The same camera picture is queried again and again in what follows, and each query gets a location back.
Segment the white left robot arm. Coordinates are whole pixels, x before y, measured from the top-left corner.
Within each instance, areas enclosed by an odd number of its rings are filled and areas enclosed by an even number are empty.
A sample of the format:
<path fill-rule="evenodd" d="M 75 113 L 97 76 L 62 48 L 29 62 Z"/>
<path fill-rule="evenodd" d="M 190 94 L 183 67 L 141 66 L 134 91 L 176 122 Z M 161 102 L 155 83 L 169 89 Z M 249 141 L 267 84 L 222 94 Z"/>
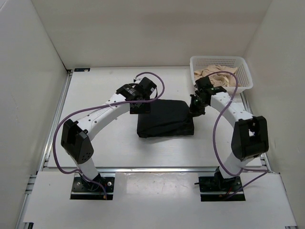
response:
<path fill-rule="evenodd" d="M 104 104 L 105 108 L 97 109 L 77 121 L 71 119 L 65 121 L 61 146 L 81 170 L 83 185 L 89 191 L 95 191 L 101 183 L 101 176 L 92 159 L 94 152 L 92 140 L 105 126 L 133 108 L 135 109 L 133 114 L 147 113 L 150 109 L 149 103 L 118 104 L 118 102 L 149 100 L 156 87 L 153 83 L 125 84 Z"/>

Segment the black trousers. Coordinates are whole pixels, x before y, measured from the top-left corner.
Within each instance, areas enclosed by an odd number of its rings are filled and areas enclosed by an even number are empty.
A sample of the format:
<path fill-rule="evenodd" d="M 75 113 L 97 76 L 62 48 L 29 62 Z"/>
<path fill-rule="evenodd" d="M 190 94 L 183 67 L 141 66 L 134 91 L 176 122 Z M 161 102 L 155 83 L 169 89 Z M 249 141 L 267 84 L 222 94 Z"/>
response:
<path fill-rule="evenodd" d="M 158 99 L 150 107 L 149 113 L 138 115 L 140 138 L 194 135 L 193 117 L 185 101 Z"/>

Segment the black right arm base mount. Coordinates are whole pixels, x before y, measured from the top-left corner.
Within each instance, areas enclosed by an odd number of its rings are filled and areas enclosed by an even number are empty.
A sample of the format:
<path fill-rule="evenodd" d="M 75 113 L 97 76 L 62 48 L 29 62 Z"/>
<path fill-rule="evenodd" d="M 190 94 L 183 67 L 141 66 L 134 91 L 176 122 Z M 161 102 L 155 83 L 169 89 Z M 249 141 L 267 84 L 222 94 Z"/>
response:
<path fill-rule="evenodd" d="M 199 187 L 202 202 L 245 201 L 240 177 L 220 183 L 215 177 L 198 177 L 194 185 Z"/>

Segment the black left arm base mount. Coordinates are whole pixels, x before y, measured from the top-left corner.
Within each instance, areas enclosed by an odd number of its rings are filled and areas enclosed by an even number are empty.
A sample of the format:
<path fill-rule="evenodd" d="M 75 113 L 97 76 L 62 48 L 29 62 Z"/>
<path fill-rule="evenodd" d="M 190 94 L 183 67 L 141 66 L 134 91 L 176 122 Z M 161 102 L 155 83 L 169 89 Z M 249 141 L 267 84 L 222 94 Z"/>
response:
<path fill-rule="evenodd" d="M 70 199 L 72 200 L 113 200 L 115 176 L 101 176 L 99 183 L 92 184 L 76 174 L 73 178 Z"/>

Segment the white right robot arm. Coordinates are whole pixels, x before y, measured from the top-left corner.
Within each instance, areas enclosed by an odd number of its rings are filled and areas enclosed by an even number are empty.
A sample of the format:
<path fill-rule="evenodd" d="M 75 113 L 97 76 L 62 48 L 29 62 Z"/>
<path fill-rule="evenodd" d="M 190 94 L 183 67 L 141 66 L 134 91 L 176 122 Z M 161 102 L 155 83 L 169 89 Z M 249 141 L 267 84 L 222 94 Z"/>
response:
<path fill-rule="evenodd" d="M 212 130 L 212 143 L 216 159 L 219 163 L 214 178 L 214 186 L 221 191 L 231 185 L 231 178 L 237 177 L 249 162 L 269 150 L 267 120 L 263 116 L 254 116 L 233 102 L 233 95 L 224 88 L 196 90 L 190 95 L 190 113 L 197 117 L 205 114 L 210 106 L 219 112 Z M 231 152 L 225 161 L 220 159 L 216 146 L 216 130 L 221 118 L 232 126 Z"/>

